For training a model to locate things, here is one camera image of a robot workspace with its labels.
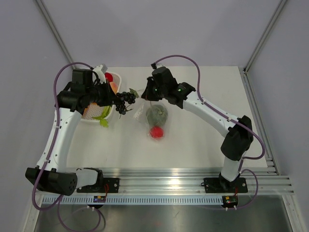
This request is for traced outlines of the green netted melon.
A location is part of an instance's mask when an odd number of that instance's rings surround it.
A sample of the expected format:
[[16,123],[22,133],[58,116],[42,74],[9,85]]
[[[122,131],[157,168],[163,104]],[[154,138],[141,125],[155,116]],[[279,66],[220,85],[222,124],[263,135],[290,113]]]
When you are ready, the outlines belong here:
[[146,111],[146,120],[150,127],[163,127],[168,119],[167,108],[160,104],[152,105]]

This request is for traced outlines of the clear zip top bag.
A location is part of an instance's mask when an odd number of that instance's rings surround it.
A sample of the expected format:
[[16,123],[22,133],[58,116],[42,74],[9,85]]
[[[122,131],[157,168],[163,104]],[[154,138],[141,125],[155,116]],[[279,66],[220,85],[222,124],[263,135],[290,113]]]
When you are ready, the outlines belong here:
[[135,94],[136,100],[139,102],[133,118],[145,127],[147,135],[152,140],[162,140],[169,118],[167,107],[161,102],[142,99],[143,89],[130,88],[130,92]]

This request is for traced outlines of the dark grape bunch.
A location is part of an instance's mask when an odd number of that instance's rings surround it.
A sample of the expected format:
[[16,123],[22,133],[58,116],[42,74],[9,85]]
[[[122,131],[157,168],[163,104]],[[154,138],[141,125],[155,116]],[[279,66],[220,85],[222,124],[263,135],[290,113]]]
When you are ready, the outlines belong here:
[[117,92],[116,96],[119,101],[115,105],[115,110],[119,113],[119,118],[132,111],[133,105],[136,103],[137,98],[139,98],[137,91],[132,88],[129,89],[129,92]]

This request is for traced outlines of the red apple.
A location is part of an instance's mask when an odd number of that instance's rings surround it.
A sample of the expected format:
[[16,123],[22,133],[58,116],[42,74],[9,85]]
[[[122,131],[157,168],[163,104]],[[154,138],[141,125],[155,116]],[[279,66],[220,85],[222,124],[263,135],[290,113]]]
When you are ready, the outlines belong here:
[[149,134],[154,139],[160,139],[164,136],[164,130],[159,126],[154,126],[150,129]]

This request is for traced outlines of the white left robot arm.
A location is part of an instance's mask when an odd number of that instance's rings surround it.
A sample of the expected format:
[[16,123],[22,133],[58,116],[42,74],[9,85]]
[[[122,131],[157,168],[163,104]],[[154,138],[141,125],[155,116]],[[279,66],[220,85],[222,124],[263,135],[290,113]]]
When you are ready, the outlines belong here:
[[34,191],[70,196],[75,191],[107,193],[108,181],[97,168],[67,171],[67,156],[74,132],[84,110],[92,103],[109,106],[117,97],[106,81],[101,65],[94,69],[74,69],[72,81],[56,94],[55,118],[44,152],[36,167],[27,168],[26,179]]

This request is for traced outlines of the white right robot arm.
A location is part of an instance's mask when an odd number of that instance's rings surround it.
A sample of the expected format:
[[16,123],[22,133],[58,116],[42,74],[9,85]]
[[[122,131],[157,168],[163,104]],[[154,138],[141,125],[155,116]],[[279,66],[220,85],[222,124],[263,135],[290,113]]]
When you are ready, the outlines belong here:
[[154,69],[152,76],[147,78],[147,86],[141,97],[153,102],[165,99],[215,128],[224,137],[220,150],[225,159],[219,186],[223,191],[231,191],[236,186],[241,158],[253,142],[253,135],[246,130],[252,129],[249,117],[236,117],[200,98],[193,86],[186,82],[177,83],[171,71],[164,66]]

